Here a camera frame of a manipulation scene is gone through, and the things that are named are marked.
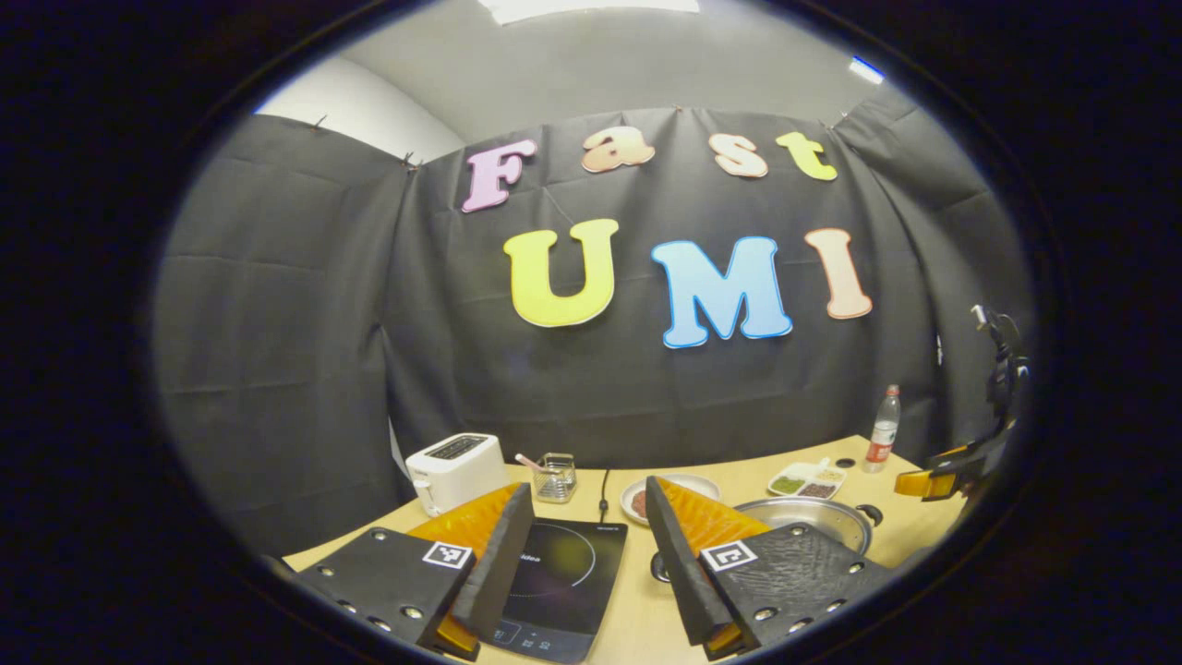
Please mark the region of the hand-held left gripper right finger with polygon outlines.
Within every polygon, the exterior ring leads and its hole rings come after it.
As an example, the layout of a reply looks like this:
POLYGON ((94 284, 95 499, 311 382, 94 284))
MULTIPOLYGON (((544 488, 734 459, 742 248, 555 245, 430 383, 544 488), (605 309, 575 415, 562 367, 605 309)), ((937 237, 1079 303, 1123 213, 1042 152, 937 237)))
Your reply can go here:
POLYGON ((765 524, 663 477, 647 477, 645 509, 687 639, 710 660, 803 639, 894 576, 820 526, 765 524))

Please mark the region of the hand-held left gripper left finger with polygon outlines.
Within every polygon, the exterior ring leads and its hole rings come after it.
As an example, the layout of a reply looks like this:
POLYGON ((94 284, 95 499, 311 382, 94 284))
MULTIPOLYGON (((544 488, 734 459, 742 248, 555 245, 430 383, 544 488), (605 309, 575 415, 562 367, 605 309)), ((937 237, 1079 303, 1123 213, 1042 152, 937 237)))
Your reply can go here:
POLYGON ((500 621, 533 522, 531 490, 517 481, 409 533, 372 527, 293 581, 379 635, 473 661, 500 621))

